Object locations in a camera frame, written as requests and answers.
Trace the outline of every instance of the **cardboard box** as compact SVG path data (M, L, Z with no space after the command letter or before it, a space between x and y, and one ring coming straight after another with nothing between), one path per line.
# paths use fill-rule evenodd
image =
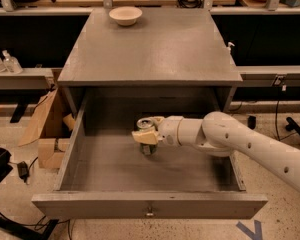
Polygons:
M39 139L38 161L40 168L58 169L64 153L69 146L69 139Z
M58 89L42 96L35 107L18 146L39 140L38 160L41 168L60 168L71 135L63 122L69 114L69 106Z

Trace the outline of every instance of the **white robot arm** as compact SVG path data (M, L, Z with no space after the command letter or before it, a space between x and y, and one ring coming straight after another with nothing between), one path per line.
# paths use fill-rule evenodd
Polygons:
M139 143L192 146L214 156L229 156L238 150L300 191L300 150L257 133L225 113L212 112L203 119L171 116L142 120L150 120L154 126L132 132Z

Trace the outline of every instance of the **open drawer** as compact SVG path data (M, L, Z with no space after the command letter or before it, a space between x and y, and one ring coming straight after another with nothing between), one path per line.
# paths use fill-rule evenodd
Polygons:
M253 217L267 198L245 192L234 157L160 145L145 156L131 136L141 117L216 109L212 87L87 88L55 191L33 203L50 218Z

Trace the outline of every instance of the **drawer handle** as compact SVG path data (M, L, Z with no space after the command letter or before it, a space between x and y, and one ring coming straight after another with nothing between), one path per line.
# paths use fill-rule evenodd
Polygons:
M147 218L153 218L155 215L154 215L154 213L153 212L147 212L146 213L146 217Z
M145 215L147 218L153 218L155 214L152 211L152 207L148 207L148 212Z

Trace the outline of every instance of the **speckled floor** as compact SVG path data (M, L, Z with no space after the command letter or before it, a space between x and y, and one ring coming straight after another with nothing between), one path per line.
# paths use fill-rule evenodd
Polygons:
M257 118L256 131L276 137L275 103L240 103L232 105L233 116L246 122L248 115ZM29 111L17 124L9 120L14 106L0 106L0 147L12 154L11 162L25 161L28 165L37 156L37 142L17 147L25 127ZM285 130L287 116L300 125L300 102L281 102L278 114L278 130L281 138L290 133ZM300 148L297 134L283 140ZM237 239L237 240L300 240L300 193L262 168L247 156L236 152L239 168L248 193L265 194L268 203L251 220L158 220L158 219L116 219L116 220L71 220L72 239ZM31 203L34 193L49 192L57 170L40 169L36 162L30 170L28 184L14 170L0 184L0 211L12 220L25 224L36 224L43 214ZM17 239L0 230L0 240ZM69 239L68 225L59 224L50 239Z

